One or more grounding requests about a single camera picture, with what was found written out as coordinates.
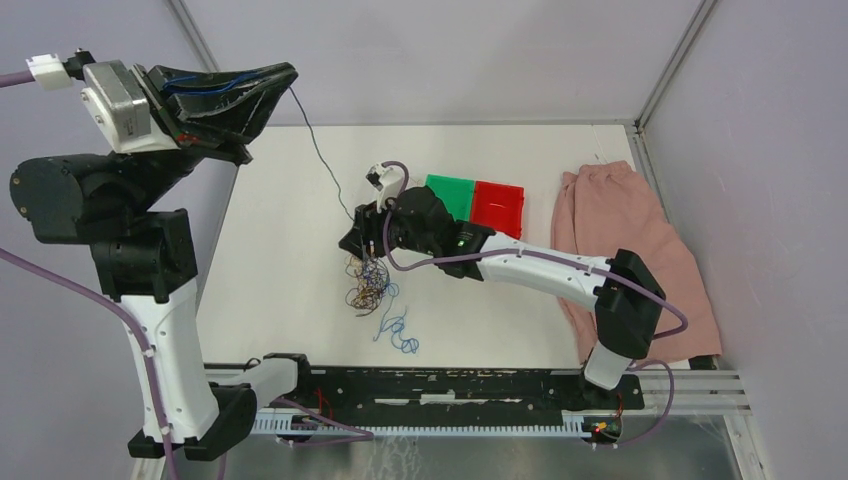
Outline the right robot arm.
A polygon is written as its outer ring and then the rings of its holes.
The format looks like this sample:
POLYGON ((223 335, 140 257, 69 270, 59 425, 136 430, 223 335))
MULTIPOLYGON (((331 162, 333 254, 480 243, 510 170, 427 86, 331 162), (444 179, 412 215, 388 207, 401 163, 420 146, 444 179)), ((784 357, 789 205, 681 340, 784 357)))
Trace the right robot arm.
POLYGON ((612 401, 630 365, 647 357, 667 305, 664 291, 631 251, 607 258, 537 249, 454 218, 428 187, 358 206, 338 246, 360 260, 389 260, 396 249, 423 254, 425 264, 451 277, 527 287, 592 312, 597 338, 577 382, 580 400, 591 408, 612 401))

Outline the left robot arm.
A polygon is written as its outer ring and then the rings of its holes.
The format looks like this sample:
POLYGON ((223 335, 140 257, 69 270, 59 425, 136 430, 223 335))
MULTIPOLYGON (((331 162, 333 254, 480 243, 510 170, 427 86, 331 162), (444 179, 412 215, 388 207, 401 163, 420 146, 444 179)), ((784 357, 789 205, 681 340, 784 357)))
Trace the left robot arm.
POLYGON ((145 422, 134 458, 213 461, 249 434, 277 382, 291 406, 307 404, 314 379, 281 362, 223 384, 207 379, 196 325, 198 266, 186 210, 154 205, 206 159, 236 166, 297 79, 289 63, 244 71, 146 69, 87 54, 32 57, 19 82, 46 90, 82 82, 80 97, 109 153, 33 158, 10 178, 18 213, 44 244, 89 248, 100 289, 93 299, 125 323, 134 345, 145 422))

